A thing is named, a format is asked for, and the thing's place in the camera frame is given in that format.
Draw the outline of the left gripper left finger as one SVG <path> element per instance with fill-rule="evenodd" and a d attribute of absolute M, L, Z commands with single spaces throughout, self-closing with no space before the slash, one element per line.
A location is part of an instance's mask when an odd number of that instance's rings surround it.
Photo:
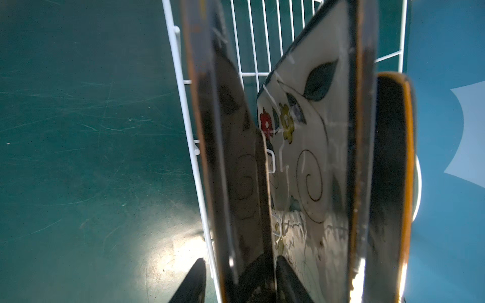
<path fill-rule="evenodd" d="M 205 260 L 198 258 L 169 303 L 204 303 L 207 282 Z"/>

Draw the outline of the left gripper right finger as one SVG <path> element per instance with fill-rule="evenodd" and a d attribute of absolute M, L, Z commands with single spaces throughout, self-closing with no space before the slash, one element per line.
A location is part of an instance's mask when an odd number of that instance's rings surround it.
<path fill-rule="evenodd" d="M 277 302 L 304 303 L 313 302 L 304 285 L 294 273 L 289 262 L 283 256 L 276 262 Z"/>

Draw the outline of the floral square plate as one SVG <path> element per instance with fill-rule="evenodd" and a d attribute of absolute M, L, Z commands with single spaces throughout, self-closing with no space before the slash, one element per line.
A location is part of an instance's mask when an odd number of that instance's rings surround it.
<path fill-rule="evenodd" d="M 325 1 L 257 97 L 274 255 L 314 302 L 364 300 L 377 49 L 376 1 Z"/>
<path fill-rule="evenodd" d="M 275 302 L 269 181 L 220 1 L 181 4 L 205 199 L 224 302 Z"/>

